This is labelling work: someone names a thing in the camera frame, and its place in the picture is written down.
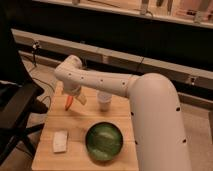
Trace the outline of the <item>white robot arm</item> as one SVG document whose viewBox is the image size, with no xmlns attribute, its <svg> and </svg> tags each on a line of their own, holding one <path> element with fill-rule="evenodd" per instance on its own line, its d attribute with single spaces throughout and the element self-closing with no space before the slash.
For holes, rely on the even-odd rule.
<svg viewBox="0 0 213 171">
<path fill-rule="evenodd" d="M 83 86 L 129 100 L 139 171 L 192 171 L 180 100 L 167 77 L 85 70 L 75 55 L 56 67 L 55 77 L 81 102 Z"/>
</svg>

